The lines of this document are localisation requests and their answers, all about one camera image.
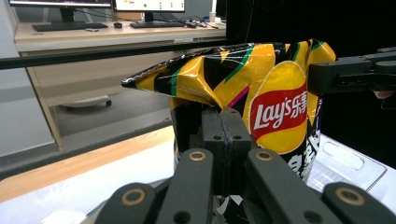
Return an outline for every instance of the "black keyboard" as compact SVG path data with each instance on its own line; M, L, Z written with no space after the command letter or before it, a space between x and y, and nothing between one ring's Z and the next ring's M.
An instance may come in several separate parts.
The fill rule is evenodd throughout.
M104 25L101 22L85 22L85 21L52 22L51 24L39 24L32 26L38 32L85 30L88 28L103 29L108 27L107 25Z
M185 24L176 21L131 23L131 27L134 28L166 28L166 27L184 27L184 26Z

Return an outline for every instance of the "floor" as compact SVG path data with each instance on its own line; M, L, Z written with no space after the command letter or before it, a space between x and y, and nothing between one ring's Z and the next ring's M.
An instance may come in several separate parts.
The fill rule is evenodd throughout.
M57 107L64 148L55 144L0 158L0 180L36 167L172 124L168 97L156 92L128 90L109 95L111 106Z

